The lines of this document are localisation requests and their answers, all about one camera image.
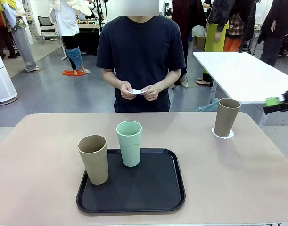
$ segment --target chair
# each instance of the chair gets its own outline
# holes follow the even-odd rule
[[[40,29],[41,29],[40,31],[42,33],[42,45],[44,44],[44,41],[45,41],[43,33],[54,33],[56,36],[56,39],[58,40],[58,33],[56,29],[52,27],[54,26],[54,24],[50,21],[50,18],[39,16],[38,20],[39,20]]]

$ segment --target black tray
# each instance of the black tray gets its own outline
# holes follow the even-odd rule
[[[163,148],[141,149],[140,163],[123,164],[120,149],[108,149],[108,180],[93,185],[85,171],[77,205],[86,213],[177,210],[186,194],[176,155]]]

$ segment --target gray pants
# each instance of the gray pants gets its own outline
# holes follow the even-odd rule
[[[16,47],[25,62],[25,70],[27,72],[36,69],[37,65],[32,56],[30,43],[26,35],[25,28],[17,29],[17,31],[12,32],[13,39],[15,41]]]
[[[281,45],[283,43],[283,37],[271,37],[266,36],[264,40],[263,53],[260,60],[267,63],[270,66],[275,66]]]

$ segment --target cardboard box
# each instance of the cardboard box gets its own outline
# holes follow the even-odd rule
[[[204,35],[195,35],[194,36],[194,47],[195,49],[203,50],[205,47],[206,37]]]

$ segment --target brown cup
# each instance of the brown cup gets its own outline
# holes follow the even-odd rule
[[[215,131],[220,137],[227,137],[232,129],[241,104],[233,99],[221,99],[218,104]]]
[[[85,137],[79,142],[78,149],[91,183],[100,185],[107,181],[108,159],[105,138],[100,135]]]

